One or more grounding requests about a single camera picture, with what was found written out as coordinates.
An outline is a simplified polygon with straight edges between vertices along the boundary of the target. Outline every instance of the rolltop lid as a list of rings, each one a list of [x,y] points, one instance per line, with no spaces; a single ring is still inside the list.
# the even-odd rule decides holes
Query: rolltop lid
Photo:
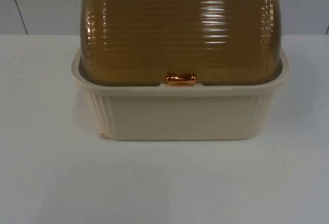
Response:
[[[280,47],[279,0],[81,0],[81,72],[99,85],[169,74],[262,84],[277,76]]]

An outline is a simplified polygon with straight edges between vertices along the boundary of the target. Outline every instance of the white tabletop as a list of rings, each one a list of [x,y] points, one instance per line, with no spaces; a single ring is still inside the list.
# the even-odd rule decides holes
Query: white tabletop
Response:
[[[247,141],[98,137],[78,36],[0,36],[0,219],[14,224],[329,222],[329,36],[286,36],[291,77]]]

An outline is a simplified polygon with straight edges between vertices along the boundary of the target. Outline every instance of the plastic bread box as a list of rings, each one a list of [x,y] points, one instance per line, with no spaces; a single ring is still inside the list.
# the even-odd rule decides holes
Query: plastic bread box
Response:
[[[81,0],[72,72],[107,138],[251,138],[289,73],[279,0]]]

